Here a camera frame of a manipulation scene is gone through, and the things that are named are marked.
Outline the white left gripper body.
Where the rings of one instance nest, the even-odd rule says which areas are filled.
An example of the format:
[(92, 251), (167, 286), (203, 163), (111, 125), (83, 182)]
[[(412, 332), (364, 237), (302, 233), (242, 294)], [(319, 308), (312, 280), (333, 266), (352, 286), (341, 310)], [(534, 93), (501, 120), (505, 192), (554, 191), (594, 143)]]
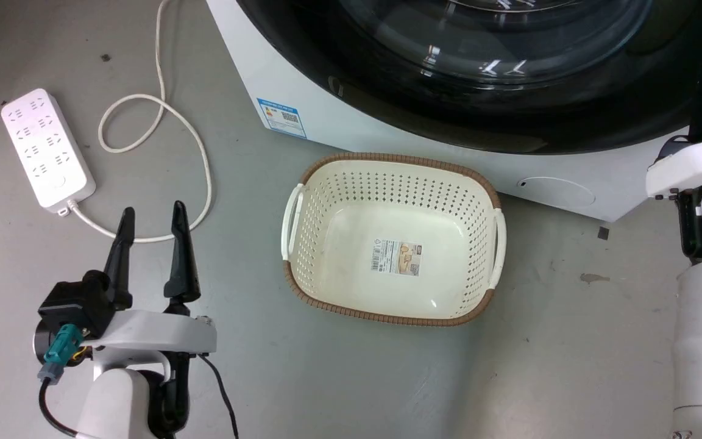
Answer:
[(173, 435), (190, 415), (190, 362), (216, 351), (209, 317), (145, 310), (114, 315), (92, 342), (94, 435)]

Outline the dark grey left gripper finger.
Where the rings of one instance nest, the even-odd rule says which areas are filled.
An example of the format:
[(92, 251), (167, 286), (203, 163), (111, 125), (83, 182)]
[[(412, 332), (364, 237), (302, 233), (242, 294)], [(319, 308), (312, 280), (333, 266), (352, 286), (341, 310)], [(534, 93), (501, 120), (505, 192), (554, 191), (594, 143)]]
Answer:
[(109, 278), (106, 295), (114, 310), (126, 310), (133, 305), (129, 293), (129, 250), (135, 239), (135, 219), (135, 209), (126, 207), (105, 264)]
[(164, 297), (170, 305), (184, 305), (201, 297), (197, 262), (193, 252), (190, 222), (186, 206), (176, 201), (172, 213), (174, 247), (170, 277), (164, 285)]

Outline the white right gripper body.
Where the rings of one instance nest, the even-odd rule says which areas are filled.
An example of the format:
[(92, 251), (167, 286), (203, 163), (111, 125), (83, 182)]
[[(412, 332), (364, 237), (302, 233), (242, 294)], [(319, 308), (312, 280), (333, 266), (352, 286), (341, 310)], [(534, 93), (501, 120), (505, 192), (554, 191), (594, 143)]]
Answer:
[(647, 168), (645, 186), (649, 197), (675, 203), (682, 253), (702, 262), (702, 142), (668, 139)]

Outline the black round washing machine door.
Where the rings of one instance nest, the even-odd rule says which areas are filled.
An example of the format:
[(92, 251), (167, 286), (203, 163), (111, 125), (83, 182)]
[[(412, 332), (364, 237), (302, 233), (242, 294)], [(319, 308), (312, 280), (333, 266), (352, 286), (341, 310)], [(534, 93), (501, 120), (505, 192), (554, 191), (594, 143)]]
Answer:
[(236, 1), (337, 100), (488, 152), (599, 152), (674, 133), (702, 67), (702, 0)]

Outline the white washing machine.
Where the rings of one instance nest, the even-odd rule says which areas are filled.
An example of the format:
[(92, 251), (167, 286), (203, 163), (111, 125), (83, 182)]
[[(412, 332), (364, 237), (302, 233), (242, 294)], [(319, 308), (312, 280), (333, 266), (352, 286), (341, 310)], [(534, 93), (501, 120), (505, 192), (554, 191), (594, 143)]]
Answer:
[(613, 222), (686, 134), (702, 0), (206, 0), (263, 125)]

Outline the white power strip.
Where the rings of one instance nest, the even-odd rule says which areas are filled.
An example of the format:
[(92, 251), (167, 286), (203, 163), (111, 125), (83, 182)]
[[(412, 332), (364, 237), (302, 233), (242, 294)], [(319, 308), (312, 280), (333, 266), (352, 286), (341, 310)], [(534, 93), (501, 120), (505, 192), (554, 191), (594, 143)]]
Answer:
[(96, 183), (55, 98), (36, 88), (5, 104), (2, 121), (37, 203), (53, 214), (94, 194)]

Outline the blue energy label sticker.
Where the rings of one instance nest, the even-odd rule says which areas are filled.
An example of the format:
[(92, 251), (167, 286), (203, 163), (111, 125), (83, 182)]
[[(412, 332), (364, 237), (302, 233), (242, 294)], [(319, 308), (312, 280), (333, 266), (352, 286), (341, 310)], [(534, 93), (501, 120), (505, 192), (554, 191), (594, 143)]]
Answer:
[(262, 98), (257, 98), (257, 103), (264, 117), (265, 125), (270, 130), (308, 139), (297, 109)]

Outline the cream perforated laundry basket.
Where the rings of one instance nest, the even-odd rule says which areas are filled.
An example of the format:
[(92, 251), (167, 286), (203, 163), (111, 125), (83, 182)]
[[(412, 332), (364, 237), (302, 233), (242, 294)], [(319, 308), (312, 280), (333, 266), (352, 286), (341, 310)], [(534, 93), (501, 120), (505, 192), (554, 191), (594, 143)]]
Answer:
[(456, 327), (485, 311), (507, 247), (495, 187), (465, 166), (346, 153), (309, 167), (282, 219), (301, 301), (360, 319)]

